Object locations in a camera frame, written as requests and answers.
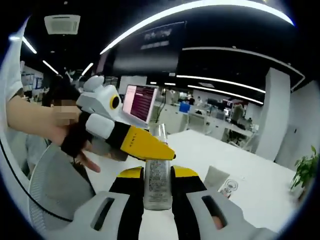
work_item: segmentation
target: ceiling-mounted display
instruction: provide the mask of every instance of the ceiling-mounted display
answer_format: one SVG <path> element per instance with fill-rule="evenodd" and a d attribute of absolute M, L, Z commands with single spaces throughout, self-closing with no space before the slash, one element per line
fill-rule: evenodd
<path fill-rule="evenodd" d="M 113 75 L 175 73 L 184 44 L 185 22 L 155 27 L 129 36 L 118 47 Z"/>

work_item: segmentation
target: led strip light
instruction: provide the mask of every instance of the led strip light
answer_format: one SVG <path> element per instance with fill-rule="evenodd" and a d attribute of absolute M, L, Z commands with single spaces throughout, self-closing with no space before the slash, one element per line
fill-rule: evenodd
<path fill-rule="evenodd" d="M 34 54 L 37 54 L 37 51 L 34 49 L 34 47 L 30 44 L 30 42 L 28 42 L 28 40 L 24 36 L 22 37 L 22 41 L 31 50 L 31 52 L 33 52 Z"/>
<path fill-rule="evenodd" d="M 211 91 L 211 92 L 217 92 L 217 93 L 221 93 L 221 94 L 228 94 L 228 95 L 231 95 L 231 96 L 235 96 L 235 97 L 238 97 L 238 98 L 242 98 L 242 99 L 246 99 L 246 100 L 255 102 L 257 104 L 261 104 L 261 105 L 264 104 L 262 101 L 258 101 L 258 100 L 255 100 L 255 99 L 252 99 L 252 98 L 249 98 L 249 97 L 246 97 L 246 96 L 241 96 L 241 95 L 234 94 L 234 93 L 227 92 L 227 91 L 221 91 L 221 90 L 216 90 L 216 89 L 207 88 L 207 87 L 203 87 L 203 86 L 194 86 L 194 85 L 188 85 L 188 87 L 189 88 L 193 88 L 193 89 L 201 89 L 201 90 L 207 90 L 207 91 Z"/>
<path fill-rule="evenodd" d="M 45 64 L 45 65 L 47 65 L 52 71 L 54 71 L 55 72 L 55 74 L 59 74 L 58 72 L 57 72 L 57 70 L 55 70 L 49 63 L 47 63 L 45 60 L 42 60 L 42 62 Z"/>
<path fill-rule="evenodd" d="M 185 4 L 181 4 L 179 6 L 175 6 L 172 8 L 169 8 L 167 10 L 161 11 L 153 16 L 148 17 L 147 19 L 139 22 L 138 24 L 134 25 L 127 31 L 125 31 L 123 34 L 118 36 L 115 40 L 113 40 L 108 46 L 106 46 L 101 52 L 100 55 L 108 51 L 109 49 L 113 48 L 116 44 L 118 44 L 120 41 L 128 37 L 130 34 L 136 32 L 137 30 L 145 27 L 146 25 L 149 25 L 159 19 L 162 19 L 164 17 L 183 12 L 190 9 L 195 8 L 201 8 L 201 7 L 207 7 L 207 6 L 240 6 L 240 7 L 248 7 L 253 8 L 257 10 L 261 10 L 270 14 L 273 14 L 289 24 L 294 26 L 294 23 L 291 21 L 291 19 L 285 15 L 283 12 L 276 10 L 272 7 L 269 7 L 265 4 L 249 1 L 249 0 L 200 0 L 200 1 L 193 1 L 188 2 Z"/>
<path fill-rule="evenodd" d="M 252 89 L 252 90 L 258 91 L 258 92 L 263 93 L 263 94 L 266 93 L 266 91 L 261 90 L 259 88 L 256 88 L 256 87 L 253 87 L 253 86 L 244 85 L 244 84 L 237 83 L 237 82 L 234 82 L 234 81 L 227 81 L 227 80 L 210 78 L 210 77 L 202 77 L 202 76 L 188 76 L 188 75 L 177 75 L 176 77 L 177 78 L 184 78 L 184 79 L 199 79 L 199 80 L 208 80 L 208 81 L 213 81 L 213 82 L 220 82 L 220 83 L 225 83 L 225 84 L 232 84 L 232 85 L 237 85 L 237 86 L 244 87 L 244 88 L 247 88 L 247 89 Z"/>
<path fill-rule="evenodd" d="M 81 73 L 81 75 L 82 75 L 82 76 L 85 75 L 86 72 L 87 72 L 92 66 L 93 66 L 93 62 L 91 62 L 91 63 L 85 68 L 85 70 L 83 70 L 83 72 Z"/>

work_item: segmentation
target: bottle label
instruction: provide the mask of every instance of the bottle label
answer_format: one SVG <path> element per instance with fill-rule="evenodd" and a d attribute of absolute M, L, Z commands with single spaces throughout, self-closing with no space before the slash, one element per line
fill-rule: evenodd
<path fill-rule="evenodd" d="M 168 202 L 167 192 L 167 162 L 161 160 L 153 160 L 150 163 L 149 177 L 149 201 L 150 202 Z"/>

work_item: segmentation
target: white pillar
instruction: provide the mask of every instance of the white pillar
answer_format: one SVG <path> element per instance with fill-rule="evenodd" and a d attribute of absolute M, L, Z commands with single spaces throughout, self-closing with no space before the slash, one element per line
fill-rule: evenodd
<path fill-rule="evenodd" d="M 249 102 L 245 110 L 245 119 L 251 118 L 253 124 L 259 125 L 261 111 L 262 111 L 262 106 L 258 106 L 254 103 Z"/>
<path fill-rule="evenodd" d="M 290 109 L 290 76 L 270 68 L 265 77 L 264 105 L 255 154 L 274 161 L 287 131 Z"/>
<path fill-rule="evenodd" d="M 126 94 L 128 85 L 146 85 L 146 76 L 122 76 L 119 85 L 119 94 Z"/>

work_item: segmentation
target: cable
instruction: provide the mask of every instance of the cable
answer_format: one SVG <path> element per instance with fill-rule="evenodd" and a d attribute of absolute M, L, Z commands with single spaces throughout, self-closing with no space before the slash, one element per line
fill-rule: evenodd
<path fill-rule="evenodd" d="M 41 210 L 43 210 L 43 211 L 46 212 L 47 214 L 50 214 L 51 216 L 53 216 L 53 217 L 55 217 L 55 218 L 57 218 L 57 219 L 60 219 L 60 220 L 63 220 L 63 221 L 66 221 L 66 222 L 71 223 L 73 220 L 68 219 L 68 218 L 65 218 L 65 217 L 63 217 L 63 216 L 59 216 L 59 215 L 57 215 L 57 214 L 55 214 L 55 213 L 47 210 L 45 207 L 43 207 L 40 203 L 38 203 L 38 202 L 29 194 L 29 192 L 24 188 L 24 186 L 22 185 L 22 183 L 21 183 L 20 180 L 18 179 L 18 177 L 17 177 L 17 175 L 16 175 L 13 167 L 11 166 L 11 163 L 10 163 L 10 161 L 9 161 L 9 159 L 8 159 L 8 156 L 7 156 L 6 152 L 5 152 L 5 149 L 4 149 L 4 146 L 3 146 L 3 144 L 2 144 L 1 139 L 0 139 L 0 145 L 1 145 L 1 150 L 2 150 L 2 152 L 3 152 L 4 158 L 5 158 L 6 162 L 8 163 L 9 168 L 11 169 L 11 172 L 12 172 L 15 180 L 18 182 L 18 184 L 19 184 L 20 187 L 23 189 L 23 191 L 25 192 L 25 194 L 34 202 L 34 204 L 37 205 Z"/>
<path fill-rule="evenodd" d="M 156 117 L 156 120 L 155 120 L 155 123 L 158 123 L 158 120 L 159 120 L 159 117 L 160 117 L 160 114 L 162 112 L 162 110 L 164 109 L 165 105 L 166 105 L 166 96 L 167 96 L 167 90 L 165 89 L 165 92 L 164 92 L 164 104 L 161 108 L 161 104 L 160 104 L 160 111 L 158 112 L 158 116 Z"/>
<path fill-rule="evenodd" d="M 162 104 L 164 103 L 164 101 L 165 101 L 165 99 L 163 98 L 163 99 L 161 100 L 160 106 L 159 106 L 158 111 L 157 111 L 155 123 L 158 122 L 158 119 L 159 119 L 159 116 L 160 116 L 161 107 L 162 107 Z"/>

